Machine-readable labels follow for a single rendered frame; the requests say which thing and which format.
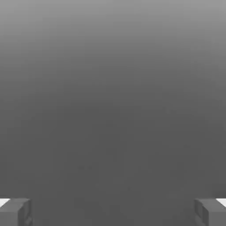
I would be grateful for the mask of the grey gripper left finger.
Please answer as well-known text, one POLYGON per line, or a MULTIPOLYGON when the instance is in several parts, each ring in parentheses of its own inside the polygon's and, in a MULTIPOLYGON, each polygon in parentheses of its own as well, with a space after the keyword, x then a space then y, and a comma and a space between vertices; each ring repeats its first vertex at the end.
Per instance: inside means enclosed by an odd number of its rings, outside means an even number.
POLYGON ((0 226, 33 226, 32 200, 0 198, 0 226))

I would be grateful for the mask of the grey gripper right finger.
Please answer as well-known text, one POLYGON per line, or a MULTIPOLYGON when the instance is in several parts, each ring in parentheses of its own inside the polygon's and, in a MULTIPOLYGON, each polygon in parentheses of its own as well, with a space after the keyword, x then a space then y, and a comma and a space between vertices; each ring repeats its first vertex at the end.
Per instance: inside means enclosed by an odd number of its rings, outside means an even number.
POLYGON ((226 198, 194 199, 196 226, 226 226, 226 198))

